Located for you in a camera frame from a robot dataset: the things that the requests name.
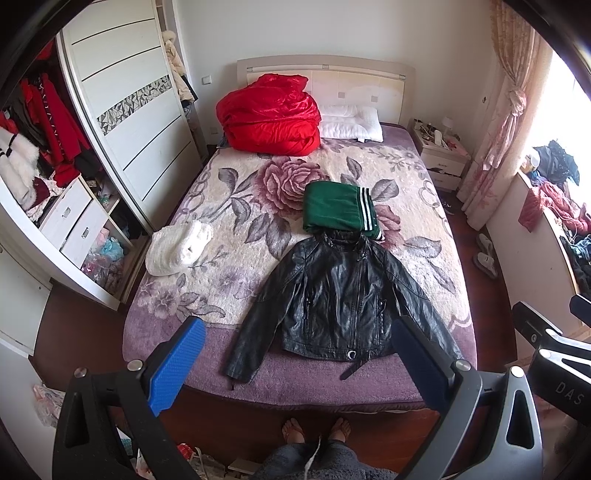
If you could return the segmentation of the black leather jacket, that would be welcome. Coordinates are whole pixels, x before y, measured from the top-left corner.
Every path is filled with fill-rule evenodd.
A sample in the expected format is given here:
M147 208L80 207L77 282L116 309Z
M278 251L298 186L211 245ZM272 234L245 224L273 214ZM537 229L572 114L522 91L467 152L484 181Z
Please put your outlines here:
M224 373L252 381L273 340L287 352L352 363L394 354L394 325L408 317L452 359L461 351L403 263L362 234L329 231L301 240L259 289Z

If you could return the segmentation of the pile of clothes right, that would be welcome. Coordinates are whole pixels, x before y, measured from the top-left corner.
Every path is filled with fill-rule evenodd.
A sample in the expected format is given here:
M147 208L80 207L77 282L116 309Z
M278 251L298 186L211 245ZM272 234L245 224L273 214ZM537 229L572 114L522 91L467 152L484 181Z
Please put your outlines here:
M556 141L534 147L538 166L527 174L532 188L526 195L518 222L532 233L549 210L566 231L560 239L565 248L579 293L590 299L590 212L577 204L568 191L568 182L580 183L578 165L572 155Z

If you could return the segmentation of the person's right foot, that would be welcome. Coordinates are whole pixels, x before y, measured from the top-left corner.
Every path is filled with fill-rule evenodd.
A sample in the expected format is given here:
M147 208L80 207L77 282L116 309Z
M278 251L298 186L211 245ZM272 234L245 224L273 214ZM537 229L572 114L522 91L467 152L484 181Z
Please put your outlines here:
M351 435L352 428L349 422L345 418L339 418L335 425L332 426L331 432L329 432L329 440L346 443Z

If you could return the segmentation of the person's foot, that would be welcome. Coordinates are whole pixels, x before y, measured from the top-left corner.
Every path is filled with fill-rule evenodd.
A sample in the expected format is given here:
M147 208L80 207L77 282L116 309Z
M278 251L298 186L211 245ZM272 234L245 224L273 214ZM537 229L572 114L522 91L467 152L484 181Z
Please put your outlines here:
M281 435L287 444L304 444L304 431L296 419L290 418L283 424Z
M345 418L339 418L335 425L332 426L331 432L329 432L329 440L346 443L351 435L352 428L349 422Z

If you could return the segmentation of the white slippers on floor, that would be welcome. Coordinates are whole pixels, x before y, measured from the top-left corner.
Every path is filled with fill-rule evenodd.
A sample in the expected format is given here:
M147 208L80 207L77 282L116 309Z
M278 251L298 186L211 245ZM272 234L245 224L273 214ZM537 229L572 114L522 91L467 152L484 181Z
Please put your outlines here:
M491 239L484 233L479 233L476 237L476 243L479 251L473 257L475 266L489 278L495 280L498 278L498 271L494 256L494 245Z

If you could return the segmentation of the white knitted sweater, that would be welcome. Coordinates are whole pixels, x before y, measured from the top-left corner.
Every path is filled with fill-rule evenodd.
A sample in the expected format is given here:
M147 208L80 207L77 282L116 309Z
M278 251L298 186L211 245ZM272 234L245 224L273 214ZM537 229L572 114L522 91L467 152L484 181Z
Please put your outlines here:
M149 275L177 274L197 262L213 238L213 228L200 221L168 225L156 231L145 256Z

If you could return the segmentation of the person's left foot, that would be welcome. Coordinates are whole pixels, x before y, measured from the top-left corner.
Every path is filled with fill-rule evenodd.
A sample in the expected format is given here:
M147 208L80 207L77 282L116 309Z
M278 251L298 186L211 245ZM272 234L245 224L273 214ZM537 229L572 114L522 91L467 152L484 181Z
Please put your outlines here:
M287 444L304 444L304 431L296 419L290 418L283 424L281 435Z

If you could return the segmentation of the white wardrobe drawer unit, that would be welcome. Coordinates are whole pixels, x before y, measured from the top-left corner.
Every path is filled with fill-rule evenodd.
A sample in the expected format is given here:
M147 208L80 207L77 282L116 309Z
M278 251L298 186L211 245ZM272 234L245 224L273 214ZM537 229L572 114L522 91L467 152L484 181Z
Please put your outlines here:
M107 213L77 178L70 183L40 224L40 231L80 268L107 221Z

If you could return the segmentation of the folded green striped garment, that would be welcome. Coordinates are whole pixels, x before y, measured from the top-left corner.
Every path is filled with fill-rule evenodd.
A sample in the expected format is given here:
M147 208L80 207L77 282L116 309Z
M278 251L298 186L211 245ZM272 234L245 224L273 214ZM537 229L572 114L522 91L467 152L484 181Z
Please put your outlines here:
M304 190L304 231L325 230L362 233L383 240L373 199L367 187L332 181L311 182Z

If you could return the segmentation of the floral purple bed blanket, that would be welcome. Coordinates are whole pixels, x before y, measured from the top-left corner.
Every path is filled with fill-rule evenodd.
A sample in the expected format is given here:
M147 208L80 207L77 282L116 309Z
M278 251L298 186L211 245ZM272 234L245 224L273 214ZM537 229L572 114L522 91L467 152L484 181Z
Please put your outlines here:
M274 344L252 382L237 383L224 365L242 320L277 263L304 240L303 195L312 181L365 188L383 246L401 261L441 315L462 355L477 358L470 304L455 239L434 177L410 134L386 127L380 142L325 140L308 156L219 150L189 188L176 223L199 221L213 235L182 271L145 275L122 337L127 360L145 359L194 315L207 327L188 386L276 409L413 409L422 399L400 358L370 361L356 373L342 362L307 359Z

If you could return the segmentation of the white bedside nightstand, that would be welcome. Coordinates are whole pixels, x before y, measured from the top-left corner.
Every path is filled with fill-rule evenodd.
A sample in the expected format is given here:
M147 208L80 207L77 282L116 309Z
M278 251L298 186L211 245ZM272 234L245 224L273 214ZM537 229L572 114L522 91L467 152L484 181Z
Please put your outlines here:
M455 137L445 137L437 145L427 125L417 119L410 120L409 131L436 188L457 191L472 161L464 146Z

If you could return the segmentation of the white pillow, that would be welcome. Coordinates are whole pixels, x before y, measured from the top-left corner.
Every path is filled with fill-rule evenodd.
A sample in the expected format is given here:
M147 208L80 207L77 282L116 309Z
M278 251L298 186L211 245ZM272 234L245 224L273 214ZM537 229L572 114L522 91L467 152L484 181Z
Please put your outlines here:
M384 141L383 129L375 107L356 105L320 106L320 136L332 140Z

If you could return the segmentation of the white fur coat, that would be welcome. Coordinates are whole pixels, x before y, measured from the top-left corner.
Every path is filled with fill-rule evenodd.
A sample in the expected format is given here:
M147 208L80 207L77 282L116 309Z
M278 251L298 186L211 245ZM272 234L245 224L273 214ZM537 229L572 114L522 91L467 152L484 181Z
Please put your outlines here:
M1 178L23 210L36 201L39 149L20 133L1 128Z

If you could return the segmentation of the cream bed headboard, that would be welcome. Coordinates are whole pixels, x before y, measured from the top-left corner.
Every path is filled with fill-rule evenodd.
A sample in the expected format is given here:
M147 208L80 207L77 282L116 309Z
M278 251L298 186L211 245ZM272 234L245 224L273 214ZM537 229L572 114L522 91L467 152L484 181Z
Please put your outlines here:
M305 90L318 105L374 107L383 123L405 126L413 116L416 71L403 63L339 55L277 55L241 59L236 73L240 87L266 73L307 77Z

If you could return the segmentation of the pink floral curtain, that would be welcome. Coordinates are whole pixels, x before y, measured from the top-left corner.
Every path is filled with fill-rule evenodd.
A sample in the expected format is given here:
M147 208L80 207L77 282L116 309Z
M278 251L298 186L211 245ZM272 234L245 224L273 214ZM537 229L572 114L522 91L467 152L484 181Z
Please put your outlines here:
M515 174L509 151L530 102L540 38L533 27L504 1L492 1L491 38L500 72L500 91L491 120L458 191L468 225L480 230L492 217Z

